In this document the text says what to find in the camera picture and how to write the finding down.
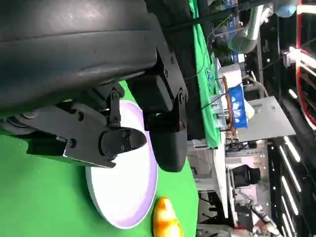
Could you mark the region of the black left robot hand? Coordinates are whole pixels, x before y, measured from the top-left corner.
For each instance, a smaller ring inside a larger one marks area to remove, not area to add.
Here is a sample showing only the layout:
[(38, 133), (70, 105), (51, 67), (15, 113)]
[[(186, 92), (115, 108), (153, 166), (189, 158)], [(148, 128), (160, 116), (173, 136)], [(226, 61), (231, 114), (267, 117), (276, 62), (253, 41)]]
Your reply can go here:
[(187, 88), (143, 0), (3, 0), (0, 127), (27, 153), (113, 168), (150, 142), (182, 170)]

